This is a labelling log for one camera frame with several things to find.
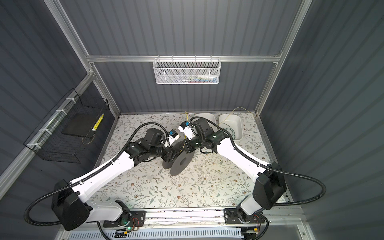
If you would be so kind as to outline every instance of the floral tablecloth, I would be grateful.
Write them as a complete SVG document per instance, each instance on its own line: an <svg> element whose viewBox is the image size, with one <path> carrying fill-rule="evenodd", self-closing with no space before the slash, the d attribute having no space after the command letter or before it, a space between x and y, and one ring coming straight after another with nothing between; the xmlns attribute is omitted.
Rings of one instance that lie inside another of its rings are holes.
<svg viewBox="0 0 384 240"><path fill-rule="evenodd" d="M214 115L218 122L221 114ZM243 124L243 139L238 144L269 162L254 116L250 113L236 115L240 116ZM121 115L101 163L116 155L142 123L158 122L168 131L178 131L179 124L186 118L186 114ZM133 140L143 137L146 129L151 127L157 126L145 126ZM122 200L131 209L236 206L252 193L253 187L248 175L228 159L215 153L196 151L188 167L177 176L171 176L170 170L162 167L162 159L157 158L120 174L96 192L92 200Z"/></svg>

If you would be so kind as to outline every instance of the metal rail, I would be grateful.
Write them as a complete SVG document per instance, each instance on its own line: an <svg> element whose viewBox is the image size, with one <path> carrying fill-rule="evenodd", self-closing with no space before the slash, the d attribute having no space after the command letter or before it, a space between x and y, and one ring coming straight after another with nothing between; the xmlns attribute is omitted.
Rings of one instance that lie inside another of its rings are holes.
<svg viewBox="0 0 384 240"><path fill-rule="evenodd" d="M119 55L91 55L86 59L90 63L151 63L154 59L162 61L213 61L218 60L222 63L241 63L241 62L273 62L280 61L280 55L265 56L119 56Z"/></svg>

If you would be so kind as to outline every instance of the black mounting bracket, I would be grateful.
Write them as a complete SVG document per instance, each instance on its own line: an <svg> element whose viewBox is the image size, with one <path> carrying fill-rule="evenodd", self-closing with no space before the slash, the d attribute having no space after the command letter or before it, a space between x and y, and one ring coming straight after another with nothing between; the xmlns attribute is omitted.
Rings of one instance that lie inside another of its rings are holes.
<svg viewBox="0 0 384 240"><path fill-rule="evenodd" d="M139 220L139 225L137 225L137 220L135 219L135 227L144 226L144 220L145 220L145 211L131 211L132 216L130 217L130 223L126 227L133 227L133 218L136 218ZM118 221L111 222L111 221L104 221L103 227L119 227L120 223Z"/></svg>
<svg viewBox="0 0 384 240"><path fill-rule="evenodd" d="M254 213L254 215L251 216L247 222L240 221L240 219L237 215L237 209L236 208L224 209L224 219L225 219L225 224L265 223L265 220L262 217L260 217L257 213Z"/></svg>

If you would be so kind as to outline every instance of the gray corrugated wall panel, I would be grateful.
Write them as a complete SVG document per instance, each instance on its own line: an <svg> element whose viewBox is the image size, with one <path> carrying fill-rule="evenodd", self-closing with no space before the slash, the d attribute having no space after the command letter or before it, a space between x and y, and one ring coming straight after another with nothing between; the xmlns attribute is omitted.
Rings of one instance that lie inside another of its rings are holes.
<svg viewBox="0 0 384 240"><path fill-rule="evenodd" d="M62 5L91 55L274 55L299 0L75 1Z"/></svg>
<svg viewBox="0 0 384 240"><path fill-rule="evenodd" d="M219 84L157 84L151 63L96 63L122 112L254 109L273 63L222 63Z"/></svg>
<svg viewBox="0 0 384 240"><path fill-rule="evenodd" d="M86 72L43 1L0 1L0 39L2 173Z"/></svg>
<svg viewBox="0 0 384 240"><path fill-rule="evenodd" d="M302 205L320 240L382 235L383 8L314 1L261 114L283 168L327 186L321 200ZM287 183L295 200L319 191Z"/></svg>

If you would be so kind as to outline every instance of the red wire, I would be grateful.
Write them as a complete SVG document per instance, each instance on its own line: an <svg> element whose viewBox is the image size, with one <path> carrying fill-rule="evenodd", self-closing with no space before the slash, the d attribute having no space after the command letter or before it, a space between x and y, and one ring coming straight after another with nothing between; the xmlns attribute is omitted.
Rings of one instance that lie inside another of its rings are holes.
<svg viewBox="0 0 384 240"><path fill-rule="evenodd" d="M256 220L257 224L259 225L259 230L260 230L261 224L259 223L259 221L256 218L254 218L254 219Z"/></svg>
<svg viewBox="0 0 384 240"><path fill-rule="evenodd" d="M135 219L137 220L137 224L138 224L138 226L137 226L137 230L139 229L139 225L140 225L140 222L139 222L139 220L137 219L137 218L135 218L135 217L133 217L133 225L135 224Z"/></svg>

